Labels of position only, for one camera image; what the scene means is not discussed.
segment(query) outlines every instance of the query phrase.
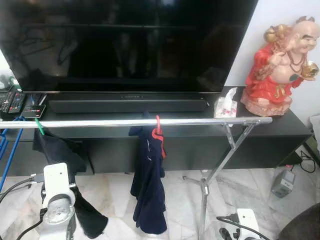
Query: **red robe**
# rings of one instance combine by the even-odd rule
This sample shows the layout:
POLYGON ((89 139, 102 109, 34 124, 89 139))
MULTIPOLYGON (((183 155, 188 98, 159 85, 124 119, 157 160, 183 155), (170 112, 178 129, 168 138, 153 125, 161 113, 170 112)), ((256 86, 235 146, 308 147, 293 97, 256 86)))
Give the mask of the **red robe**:
POLYGON ((290 89, 298 87, 303 78, 298 77, 297 80, 286 84, 275 82, 270 75, 263 80, 258 80, 256 72, 268 64, 269 57, 273 55, 271 48, 272 44, 268 44, 254 55, 253 67, 245 80, 246 92, 252 98, 268 99, 272 103, 279 104, 292 94, 290 89))

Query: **blue rod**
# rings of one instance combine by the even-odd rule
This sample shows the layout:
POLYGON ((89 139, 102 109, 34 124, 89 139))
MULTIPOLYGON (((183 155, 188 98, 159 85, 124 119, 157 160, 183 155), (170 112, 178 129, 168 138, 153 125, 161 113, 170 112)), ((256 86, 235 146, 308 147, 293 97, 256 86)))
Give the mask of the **blue rod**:
POLYGON ((17 149, 17 146, 18 146, 18 143, 19 143, 19 141, 20 141, 20 137, 21 137, 23 131, 24 131, 23 128, 21 128, 21 129, 19 130, 18 136, 16 137, 16 140, 15 140, 15 142, 14 142, 12 151, 11 151, 11 153, 10 153, 8 162, 7 162, 6 165, 5 165, 4 173, 3 173, 3 176, 2 176, 1 182, 0 182, 0 192, 1 192, 2 188, 3 188, 3 186, 4 186, 4 183, 5 183, 6 177, 7 177, 7 175, 8 175, 8 171, 9 171, 9 168, 10 168, 10 165, 11 165, 11 162, 12 162, 12 159, 14 158, 14 155, 15 155, 15 152, 16 152, 16 149, 17 149))
POLYGON ((2 139, 1 139, 1 143, 0 143, 0 151, 2 150, 2 147, 4 146, 4 142, 6 141, 6 136, 5 135, 3 135, 1 137, 2 137, 2 139))
POLYGON ((8 132, 9 128, 6 128, 3 130, 3 132, 1 133, 1 136, 4 136, 6 135, 6 133, 8 132))
POLYGON ((9 141, 5 140, 4 145, 2 146, 1 150, 0 150, 0 160, 2 159, 2 157, 5 154, 6 148, 8 146, 9 141))

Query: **metal drying rack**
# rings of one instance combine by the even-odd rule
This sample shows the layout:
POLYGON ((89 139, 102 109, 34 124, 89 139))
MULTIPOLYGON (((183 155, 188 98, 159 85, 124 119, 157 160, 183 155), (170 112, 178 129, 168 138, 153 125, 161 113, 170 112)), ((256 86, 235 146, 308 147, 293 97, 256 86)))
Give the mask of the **metal drying rack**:
MULTIPOLYGON (((212 178, 215 178, 224 168, 232 155, 239 148, 241 143, 246 139, 252 129, 260 124, 269 124, 272 122, 271 117, 234 117, 234 118, 194 118, 194 119, 161 119, 162 126, 199 126, 199 125, 221 125, 224 127, 225 134, 231 149, 210 172, 207 178, 200 180, 183 176, 183 180, 197 184, 201 188, 201 215, 199 223, 198 240, 205 239, 205 223, 209 185, 212 178), (246 126, 237 140, 234 139, 229 125, 246 126)), ((132 120, 68 120, 68 121, 40 121, 44 128, 74 128, 74 127, 133 127, 133 126, 154 126, 157 124, 156 119, 132 119, 132 120)), ((2 121, 0 129, 36 129, 38 125, 35 121, 2 121)))

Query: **green clothespin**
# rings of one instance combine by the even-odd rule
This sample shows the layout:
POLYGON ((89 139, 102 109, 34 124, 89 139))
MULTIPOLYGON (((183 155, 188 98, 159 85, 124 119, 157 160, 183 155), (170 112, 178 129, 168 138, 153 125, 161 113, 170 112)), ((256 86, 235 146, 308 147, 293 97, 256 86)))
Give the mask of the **green clothespin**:
POLYGON ((38 118, 35 118, 34 120, 35 120, 36 124, 38 125, 38 128, 39 128, 39 131, 40 131, 41 135, 44 136, 45 135, 45 131, 42 128, 41 123, 39 122, 38 118))

